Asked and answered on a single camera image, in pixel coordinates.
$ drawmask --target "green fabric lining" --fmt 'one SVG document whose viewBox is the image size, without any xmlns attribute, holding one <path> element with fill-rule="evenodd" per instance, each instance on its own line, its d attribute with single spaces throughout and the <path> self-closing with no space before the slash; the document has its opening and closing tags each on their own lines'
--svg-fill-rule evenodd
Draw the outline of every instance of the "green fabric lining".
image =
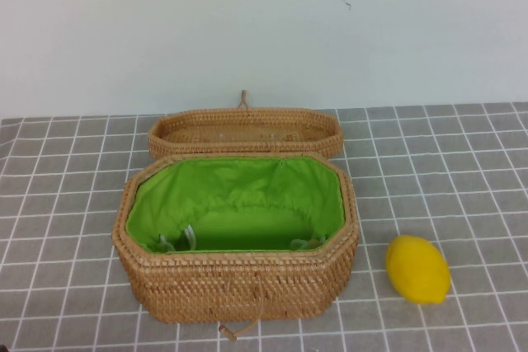
<svg viewBox="0 0 528 352">
<path fill-rule="evenodd" d="M 287 251 L 294 239 L 331 237 L 344 224 L 337 174 L 310 157 L 193 158 L 163 168 L 137 191 L 125 228 L 146 251 Z"/>
</svg>

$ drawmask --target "basket lid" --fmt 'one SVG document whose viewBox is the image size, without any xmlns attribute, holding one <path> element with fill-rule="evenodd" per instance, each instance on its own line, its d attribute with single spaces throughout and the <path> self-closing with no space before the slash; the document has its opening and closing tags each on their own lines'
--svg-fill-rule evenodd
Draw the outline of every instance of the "basket lid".
<svg viewBox="0 0 528 352">
<path fill-rule="evenodd" d="M 320 111 L 250 108 L 247 93 L 236 109 L 191 110 L 158 120 L 148 132 L 154 158 L 189 153 L 316 152 L 334 157 L 342 151 L 337 119 Z"/>
</svg>

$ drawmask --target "lemon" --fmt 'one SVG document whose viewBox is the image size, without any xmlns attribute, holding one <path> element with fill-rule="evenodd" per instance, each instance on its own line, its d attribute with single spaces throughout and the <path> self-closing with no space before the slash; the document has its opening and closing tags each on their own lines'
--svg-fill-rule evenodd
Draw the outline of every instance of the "lemon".
<svg viewBox="0 0 528 352">
<path fill-rule="evenodd" d="M 401 235 L 390 243 L 386 261 L 391 283 L 411 303 L 440 304 L 446 298 L 449 267 L 429 241 Z"/>
</svg>

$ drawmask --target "white backdrop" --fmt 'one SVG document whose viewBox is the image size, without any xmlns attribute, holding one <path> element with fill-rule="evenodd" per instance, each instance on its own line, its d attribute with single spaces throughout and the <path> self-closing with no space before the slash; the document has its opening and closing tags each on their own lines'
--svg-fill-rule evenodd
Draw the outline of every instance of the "white backdrop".
<svg viewBox="0 0 528 352">
<path fill-rule="evenodd" d="M 0 117 L 528 100 L 527 27 L 527 0 L 0 0 Z"/>
</svg>

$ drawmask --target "woven texture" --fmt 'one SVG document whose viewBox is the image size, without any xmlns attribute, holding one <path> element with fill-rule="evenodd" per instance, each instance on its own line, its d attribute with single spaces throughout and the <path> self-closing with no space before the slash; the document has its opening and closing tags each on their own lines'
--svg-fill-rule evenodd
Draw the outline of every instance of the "woven texture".
<svg viewBox="0 0 528 352">
<path fill-rule="evenodd" d="M 164 167 L 196 157 L 312 157 L 340 180 L 343 227 L 315 251 L 152 254 L 126 233 L 139 185 Z M 159 321 L 189 323 L 314 317 L 344 289 L 359 237 L 349 176 L 316 153 L 211 153 L 165 157 L 126 185 L 112 239 L 135 297 Z"/>
<path fill-rule="evenodd" d="M 334 157 L 336 118 L 304 109 L 193 110 L 161 118 L 148 133 L 154 158 L 187 153 L 314 152 Z"/>
</svg>

